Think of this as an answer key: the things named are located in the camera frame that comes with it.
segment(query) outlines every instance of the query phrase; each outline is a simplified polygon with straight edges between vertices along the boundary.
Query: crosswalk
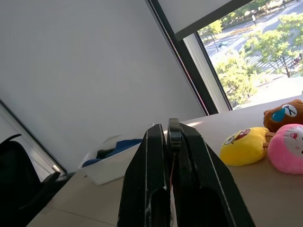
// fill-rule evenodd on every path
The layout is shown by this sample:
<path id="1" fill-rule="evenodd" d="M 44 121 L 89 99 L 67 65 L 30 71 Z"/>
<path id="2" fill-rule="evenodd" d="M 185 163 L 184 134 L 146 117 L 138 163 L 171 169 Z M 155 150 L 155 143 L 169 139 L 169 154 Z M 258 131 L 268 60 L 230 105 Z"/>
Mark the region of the crosswalk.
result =
<path id="1" fill-rule="evenodd" d="M 261 62 L 261 58 L 262 56 L 259 55 L 259 56 L 252 56 L 252 57 L 247 57 L 246 58 L 246 61 L 247 61 L 247 64 L 248 65 L 251 65 L 251 66 L 257 66 L 259 68 L 261 68 L 263 71 L 267 71 L 267 74 L 270 74 L 270 73 L 273 73 L 275 71 L 275 69 L 272 67 L 274 66 L 275 68 L 283 68 L 283 64 L 278 61 L 278 62 L 266 62 L 266 63 L 263 63 Z M 286 57 L 286 64 L 288 66 L 288 68 L 292 68 L 293 67 L 293 58 L 291 57 Z"/>

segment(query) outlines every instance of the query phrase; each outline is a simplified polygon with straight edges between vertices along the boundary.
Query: plush toy eye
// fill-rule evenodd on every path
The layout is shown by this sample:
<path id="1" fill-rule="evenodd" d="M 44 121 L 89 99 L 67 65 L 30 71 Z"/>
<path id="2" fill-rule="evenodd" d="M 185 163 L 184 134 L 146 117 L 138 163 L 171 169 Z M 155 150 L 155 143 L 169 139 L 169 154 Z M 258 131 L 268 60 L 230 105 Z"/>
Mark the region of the plush toy eye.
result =
<path id="1" fill-rule="evenodd" d="M 297 116 L 297 109 L 293 105 L 284 105 L 282 109 L 285 109 L 285 114 L 287 114 L 290 117 L 296 117 Z"/>
<path id="2" fill-rule="evenodd" d="M 231 144 L 231 143 L 233 142 L 233 139 L 234 139 L 234 138 L 235 138 L 234 136 L 229 137 L 229 138 L 225 141 L 224 145 Z"/>

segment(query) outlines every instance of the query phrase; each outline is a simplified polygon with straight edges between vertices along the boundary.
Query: plush toy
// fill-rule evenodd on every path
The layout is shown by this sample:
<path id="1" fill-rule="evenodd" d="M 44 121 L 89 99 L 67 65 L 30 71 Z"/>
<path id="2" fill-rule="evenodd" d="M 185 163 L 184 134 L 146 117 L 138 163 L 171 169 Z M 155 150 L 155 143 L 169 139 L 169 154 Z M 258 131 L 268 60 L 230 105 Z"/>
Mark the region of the plush toy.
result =
<path id="1" fill-rule="evenodd" d="M 271 139 L 268 157 L 273 166 L 289 174 L 303 174 L 303 125 L 282 126 Z"/>
<path id="2" fill-rule="evenodd" d="M 303 124 L 303 102 L 296 99 L 264 112 L 264 126 L 271 132 L 286 124 Z"/>
<path id="3" fill-rule="evenodd" d="M 222 145 L 220 159 L 229 166 L 243 166 L 262 159 L 272 133 L 267 128 L 255 127 L 231 135 Z"/>

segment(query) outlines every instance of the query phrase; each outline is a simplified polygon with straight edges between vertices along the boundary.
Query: window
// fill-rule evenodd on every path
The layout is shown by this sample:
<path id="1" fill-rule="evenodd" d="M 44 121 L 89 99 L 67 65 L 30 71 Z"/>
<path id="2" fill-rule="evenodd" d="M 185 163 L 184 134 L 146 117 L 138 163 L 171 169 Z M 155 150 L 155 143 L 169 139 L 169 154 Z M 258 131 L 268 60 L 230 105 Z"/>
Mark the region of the window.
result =
<path id="1" fill-rule="evenodd" d="M 303 1 L 253 0 L 184 42 L 216 106 L 239 109 L 302 94 L 302 24 Z"/>

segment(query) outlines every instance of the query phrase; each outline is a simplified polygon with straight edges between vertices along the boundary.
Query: blue cloth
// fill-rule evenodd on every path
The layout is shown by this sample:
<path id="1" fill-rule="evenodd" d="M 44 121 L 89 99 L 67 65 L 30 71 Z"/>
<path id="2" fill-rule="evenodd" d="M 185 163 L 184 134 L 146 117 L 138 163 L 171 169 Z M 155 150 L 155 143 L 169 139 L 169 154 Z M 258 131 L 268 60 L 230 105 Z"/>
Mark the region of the blue cloth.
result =
<path id="1" fill-rule="evenodd" d="M 116 148 L 109 154 L 107 154 L 105 158 L 108 158 L 108 157 L 111 157 L 115 154 L 118 154 L 126 149 L 129 149 L 139 143 L 142 142 L 142 139 L 133 139 L 133 140 L 122 140 L 122 141 L 118 141 L 116 143 Z M 90 166 L 92 164 L 95 164 L 99 161 L 101 161 L 102 159 L 99 159 L 99 158 L 95 158 L 95 159 L 90 159 L 90 160 L 87 160 L 86 162 L 83 163 L 82 167 L 87 167 L 87 166 Z"/>
<path id="2" fill-rule="evenodd" d="M 111 157 L 115 154 L 118 154 L 126 149 L 129 149 L 139 143 L 142 142 L 142 139 L 133 139 L 133 140 L 122 140 L 122 141 L 118 141 L 116 144 L 116 148 L 113 152 L 109 153 L 108 155 L 105 156 L 105 158 L 107 157 Z"/>
<path id="3" fill-rule="evenodd" d="M 97 163 L 101 160 L 102 159 L 99 159 L 99 158 L 87 160 L 85 163 L 83 163 L 82 167 L 90 166 L 90 165 L 95 164 L 95 163 Z"/>

